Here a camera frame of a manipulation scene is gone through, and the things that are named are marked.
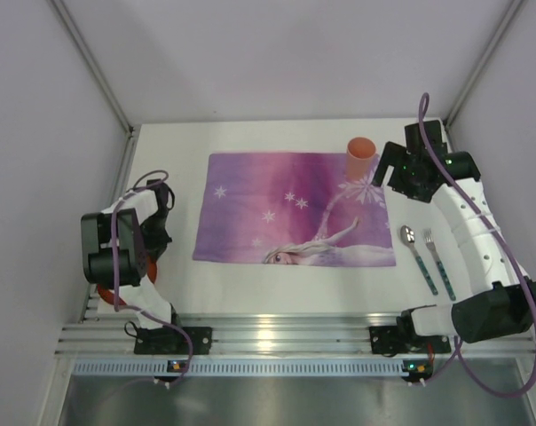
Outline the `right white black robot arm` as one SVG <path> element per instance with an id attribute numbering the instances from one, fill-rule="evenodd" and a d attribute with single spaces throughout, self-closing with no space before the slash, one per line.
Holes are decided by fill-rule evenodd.
<path id="1" fill-rule="evenodd" d="M 468 277 L 444 276 L 453 292 L 450 303 L 405 310 L 398 325 L 412 338 L 457 335 L 466 343 L 528 331 L 533 318 L 520 281 L 526 281 L 536 305 L 536 280 L 514 271 L 496 240 L 499 227 L 485 224 L 494 217 L 473 158 L 449 152 L 438 121 L 407 125 L 405 137 L 404 145 L 385 145 L 372 183 L 433 203 L 449 226 Z"/>

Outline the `purple pink Frozen placemat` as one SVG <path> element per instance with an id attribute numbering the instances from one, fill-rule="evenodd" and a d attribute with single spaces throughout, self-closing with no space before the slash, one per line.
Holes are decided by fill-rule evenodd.
<path id="1" fill-rule="evenodd" d="M 393 267 L 385 194 L 345 154 L 223 153 L 209 157 L 193 259 L 226 264 Z"/>

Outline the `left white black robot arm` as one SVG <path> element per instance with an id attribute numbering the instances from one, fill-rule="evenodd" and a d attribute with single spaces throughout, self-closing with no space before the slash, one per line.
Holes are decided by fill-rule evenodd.
<path id="1" fill-rule="evenodd" d="M 114 312 L 134 313 L 146 331 L 181 330 L 175 309 L 151 279 L 151 269 L 171 243 L 166 222 L 174 203 L 163 179 L 149 179 L 80 221 L 86 280 L 105 290 Z"/>

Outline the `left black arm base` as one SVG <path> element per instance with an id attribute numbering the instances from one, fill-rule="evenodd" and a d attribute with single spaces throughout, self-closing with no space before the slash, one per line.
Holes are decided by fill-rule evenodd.
<path id="1" fill-rule="evenodd" d="M 146 329 L 137 327 L 132 321 L 124 324 L 125 334 L 135 341 L 137 355 L 188 355 L 189 343 L 178 331 L 170 327 Z M 212 345 L 211 327 L 184 327 L 193 344 L 194 355 L 208 355 Z"/>

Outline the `pink plastic cup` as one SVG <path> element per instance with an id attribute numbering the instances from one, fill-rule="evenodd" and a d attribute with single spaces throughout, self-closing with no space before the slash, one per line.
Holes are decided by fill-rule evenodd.
<path id="1" fill-rule="evenodd" d="M 350 140 L 346 148 L 346 179 L 357 181 L 363 178 L 369 170 L 375 154 L 376 146 L 371 139 L 356 137 Z"/>

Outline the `red round plate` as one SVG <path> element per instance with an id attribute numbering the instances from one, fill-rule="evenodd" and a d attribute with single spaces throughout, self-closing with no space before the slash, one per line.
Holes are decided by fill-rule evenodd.
<path id="1" fill-rule="evenodd" d="M 154 284 L 157 280 L 157 260 L 154 256 L 147 256 L 147 277 Z M 97 285 L 99 297 L 107 304 L 114 304 L 114 293 L 107 288 Z"/>

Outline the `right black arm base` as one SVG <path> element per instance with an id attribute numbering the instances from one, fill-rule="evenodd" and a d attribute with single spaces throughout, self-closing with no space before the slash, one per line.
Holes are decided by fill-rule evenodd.
<path id="1" fill-rule="evenodd" d="M 394 357 L 400 354 L 449 354 L 451 344 L 447 336 L 418 336 L 404 320 L 396 325 L 368 328 L 371 351 L 374 355 Z"/>

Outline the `spoon with teal handle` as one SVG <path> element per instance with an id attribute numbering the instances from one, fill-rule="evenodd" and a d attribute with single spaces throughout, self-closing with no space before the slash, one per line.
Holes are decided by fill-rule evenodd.
<path id="1" fill-rule="evenodd" d="M 434 296 L 437 296 L 438 295 L 437 287 L 433 279 L 431 278 L 430 273 L 415 246 L 414 231 L 409 226 L 402 225 L 399 229 L 399 236 L 400 236 L 402 243 L 411 251 L 414 257 L 414 261 L 417 263 L 421 271 L 422 277 L 425 279 L 430 289 L 431 294 Z"/>

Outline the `fork with teal handle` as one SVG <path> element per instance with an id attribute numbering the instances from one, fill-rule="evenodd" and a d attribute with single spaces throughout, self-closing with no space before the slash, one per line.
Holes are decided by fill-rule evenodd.
<path id="1" fill-rule="evenodd" d="M 425 245 L 427 247 L 427 249 L 429 250 L 435 264 L 436 264 L 436 267 L 437 267 L 437 270 L 440 274 L 440 277 L 443 281 L 443 284 L 444 284 L 444 287 L 445 287 L 445 290 L 446 290 L 446 293 L 448 294 L 450 300 L 452 302 L 455 302 L 456 301 L 456 294 L 454 293 L 454 290 L 453 290 L 453 286 L 451 284 L 451 281 L 449 280 L 449 277 L 448 277 L 448 274 L 445 270 L 445 266 L 440 258 L 440 255 L 438 254 L 438 251 L 437 251 L 437 246 L 435 244 L 435 241 L 433 239 L 433 234 L 432 234 L 432 231 L 430 228 L 426 228 L 423 230 L 422 232 L 422 236 L 423 236 L 423 239 L 424 239 L 424 242 L 425 242 Z"/>

